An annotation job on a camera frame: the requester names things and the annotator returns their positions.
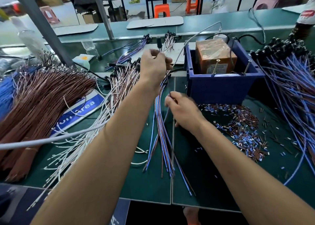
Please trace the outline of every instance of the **clear plastic bottle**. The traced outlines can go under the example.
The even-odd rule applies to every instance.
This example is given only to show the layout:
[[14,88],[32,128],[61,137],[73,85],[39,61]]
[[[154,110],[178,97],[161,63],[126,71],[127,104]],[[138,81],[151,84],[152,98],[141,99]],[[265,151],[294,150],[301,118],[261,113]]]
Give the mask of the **clear plastic bottle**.
[[292,30],[295,40],[305,40],[315,25],[315,0],[309,0]]
[[43,42],[43,39],[38,37],[36,32],[28,29],[18,17],[10,17],[10,20],[18,29],[18,37],[21,39],[21,41],[30,50],[33,56],[41,60],[43,58],[44,52],[49,52],[48,48]]

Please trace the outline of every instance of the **forearm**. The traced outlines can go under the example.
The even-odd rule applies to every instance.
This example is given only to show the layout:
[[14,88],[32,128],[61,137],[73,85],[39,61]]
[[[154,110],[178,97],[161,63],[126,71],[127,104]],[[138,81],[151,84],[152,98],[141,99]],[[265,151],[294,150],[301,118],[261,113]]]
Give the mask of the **forearm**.
[[250,224],[312,224],[314,210],[247,158],[211,123],[195,136],[203,145]]
[[108,224],[155,94],[136,83],[48,196],[32,224]]

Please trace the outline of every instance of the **dark liquid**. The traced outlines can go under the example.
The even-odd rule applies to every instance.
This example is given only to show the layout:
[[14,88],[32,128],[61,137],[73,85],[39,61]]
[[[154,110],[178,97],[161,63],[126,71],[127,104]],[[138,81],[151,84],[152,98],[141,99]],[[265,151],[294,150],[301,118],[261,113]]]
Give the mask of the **dark liquid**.
[[294,34],[295,40],[305,40],[311,33],[312,27],[314,24],[301,24],[296,23],[292,33]]

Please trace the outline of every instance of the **purple plastic crate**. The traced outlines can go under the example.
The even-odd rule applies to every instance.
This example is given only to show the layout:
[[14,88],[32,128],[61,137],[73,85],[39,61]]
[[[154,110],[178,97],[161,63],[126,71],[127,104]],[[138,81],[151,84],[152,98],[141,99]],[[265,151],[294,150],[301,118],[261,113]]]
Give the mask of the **purple plastic crate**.
[[[244,71],[251,57],[237,40],[234,43],[232,40],[230,40],[229,46],[233,46],[232,51],[238,58],[235,70],[238,67],[244,68]],[[265,76],[253,60],[246,74],[231,73],[216,74],[215,76],[194,74],[195,61],[195,49],[190,50],[188,43],[185,47],[184,63],[184,68],[187,69],[187,95],[192,97],[197,104],[240,105],[256,78]]]

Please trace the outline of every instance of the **hand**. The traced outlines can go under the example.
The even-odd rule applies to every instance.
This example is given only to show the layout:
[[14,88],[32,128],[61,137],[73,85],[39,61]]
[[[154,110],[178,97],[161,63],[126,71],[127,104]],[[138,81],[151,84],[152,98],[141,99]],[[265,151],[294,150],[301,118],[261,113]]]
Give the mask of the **hand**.
[[180,125],[193,135],[199,131],[202,121],[206,120],[194,100],[186,94],[170,92],[170,95],[165,98],[165,106],[171,109],[176,119],[175,126]]
[[160,93],[160,84],[165,77],[166,70],[172,69],[171,63],[172,59],[157,49],[146,50],[141,57],[139,80],[149,85],[156,96]]

